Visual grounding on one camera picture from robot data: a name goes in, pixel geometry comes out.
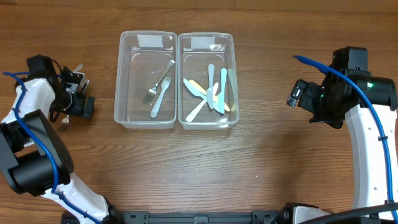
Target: yellow knife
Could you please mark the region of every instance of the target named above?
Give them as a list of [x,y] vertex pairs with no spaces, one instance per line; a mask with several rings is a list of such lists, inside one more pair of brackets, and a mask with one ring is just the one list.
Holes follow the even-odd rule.
[[[193,85],[193,87],[195,87],[197,90],[199,90],[199,92],[206,95],[206,90],[204,88],[202,88],[197,82],[195,82],[194,80],[189,80],[189,82]],[[218,103],[218,96],[213,96],[213,101]],[[227,111],[227,112],[230,111],[230,109],[226,103],[224,103],[224,108],[225,108],[225,111]]]

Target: wooden tabletop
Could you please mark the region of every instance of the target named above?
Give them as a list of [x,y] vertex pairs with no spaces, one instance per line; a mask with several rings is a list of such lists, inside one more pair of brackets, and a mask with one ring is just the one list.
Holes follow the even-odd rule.
[[[250,212],[286,202],[349,209],[353,158],[347,127],[309,124],[285,102],[299,78],[323,74],[292,58],[331,63],[347,45],[366,47],[374,76],[398,83],[398,15],[347,12],[0,6],[0,70],[27,70],[48,55],[70,68],[84,63],[91,121],[59,131],[75,172],[121,210]],[[229,130],[126,129],[113,119],[120,34],[125,30],[224,32],[234,38],[239,121]],[[0,117],[16,97],[0,76]],[[58,129],[59,121],[54,124]],[[58,223],[64,209],[18,195],[0,178],[0,223]]]

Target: blue tube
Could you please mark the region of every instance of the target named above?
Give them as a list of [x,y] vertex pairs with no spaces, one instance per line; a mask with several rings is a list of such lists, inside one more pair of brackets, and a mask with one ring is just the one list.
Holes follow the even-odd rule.
[[22,93],[20,95],[20,97],[17,100],[17,103],[15,105],[15,108],[13,108],[13,112],[15,114],[15,118],[17,120],[17,122],[19,123],[19,125],[24,129],[24,131],[32,138],[32,140],[40,147],[42,148],[42,150],[44,151],[44,153],[46,154],[46,156],[48,157],[48,159],[50,159],[51,162],[51,166],[52,166],[52,170],[53,170],[53,174],[54,174],[54,182],[53,182],[53,186],[51,189],[51,194],[56,194],[58,195],[58,197],[65,203],[65,205],[67,205],[68,207],[72,208],[74,211],[78,212],[79,214],[83,215],[85,218],[90,219],[91,221],[93,221],[96,224],[101,224],[102,222],[99,222],[96,218],[92,217],[91,215],[83,212],[82,210],[80,210],[78,207],[74,206],[72,203],[70,203],[65,196],[60,193],[60,192],[56,192],[58,183],[59,183],[59,173],[58,173],[58,165],[55,162],[54,157],[52,156],[51,152],[49,151],[49,149],[45,146],[45,144],[30,130],[30,128],[25,124],[25,122],[21,119],[21,117],[19,116],[19,107],[21,106],[22,100],[25,97],[26,94],[26,87],[24,82],[17,77],[17,75],[28,75],[29,72],[27,74],[25,74],[24,72],[18,72],[18,73],[9,73],[9,72],[3,72],[4,75],[10,76],[12,78],[14,78],[15,80],[17,80],[17,82],[21,85],[22,88]]
[[[341,74],[340,72],[336,71],[333,68],[330,68],[322,63],[316,62],[314,60],[311,60],[309,58],[300,56],[300,55],[294,55],[293,58],[296,58],[300,62],[314,66],[315,68],[319,69],[324,74],[327,74],[328,72],[336,75],[338,78],[342,79],[344,82],[348,83],[350,86],[353,87],[353,89],[358,93],[358,95],[361,97],[361,99],[365,102],[366,106],[369,108],[373,119],[376,123],[376,126],[379,130],[379,134],[381,137],[381,142],[383,145],[383,150],[384,150],[384,160],[386,161],[386,179],[387,179],[387,197],[390,201],[394,201],[394,196],[393,196],[393,190],[392,190],[392,172],[391,172],[391,159],[390,159],[390,152],[388,148],[388,143],[387,139],[385,138],[386,135],[384,134],[383,126],[380,122],[379,116],[376,113],[376,110],[374,109],[372,103],[369,101],[367,96],[363,93],[363,91],[348,77],[345,75]],[[391,211],[392,216],[394,217],[395,223],[398,224],[398,214],[397,211]]]

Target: silver fork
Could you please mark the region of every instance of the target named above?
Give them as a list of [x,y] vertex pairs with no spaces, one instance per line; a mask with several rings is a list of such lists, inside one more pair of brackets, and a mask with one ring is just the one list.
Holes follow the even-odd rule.
[[156,100],[155,106],[152,108],[152,111],[150,112],[151,118],[156,118],[157,113],[159,112],[159,109],[160,109],[160,105],[162,104],[164,93],[169,88],[171,81],[172,81],[172,79],[170,77],[164,78],[164,80],[162,82],[162,91],[160,92],[160,95],[159,95],[158,99]]
[[163,71],[163,73],[161,74],[160,78],[158,79],[158,81],[155,83],[154,87],[150,88],[146,94],[146,96],[144,97],[143,102],[145,103],[150,103],[153,98],[156,95],[156,87],[157,85],[159,85],[160,81],[162,81],[163,77],[167,74],[167,72],[169,72],[170,68],[173,67],[175,61],[174,60],[170,60],[166,66],[166,69]]

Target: clear plastic bin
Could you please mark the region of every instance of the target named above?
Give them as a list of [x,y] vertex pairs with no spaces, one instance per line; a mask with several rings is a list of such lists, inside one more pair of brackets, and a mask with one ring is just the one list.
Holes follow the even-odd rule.
[[154,99],[143,103],[166,68],[176,60],[177,35],[161,31],[126,31],[121,34],[114,120],[126,128],[173,128],[177,114],[177,69],[174,65],[166,74],[172,78],[156,118],[150,111],[161,91],[157,87]]
[[[215,66],[213,84],[218,82],[221,90],[220,71],[228,70],[224,101],[231,108],[230,112],[220,114],[211,110],[206,103],[196,118],[187,122],[186,117],[202,101],[193,96],[183,83],[183,79],[195,80],[203,89],[208,89],[208,65]],[[236,66],[233,38],[230,34],[221,33],[190,33],[178,36],[177,49],[178,69],[178,120],[184,129],[223,129],[230,128],[238,122],[238,84],[236,82]]]

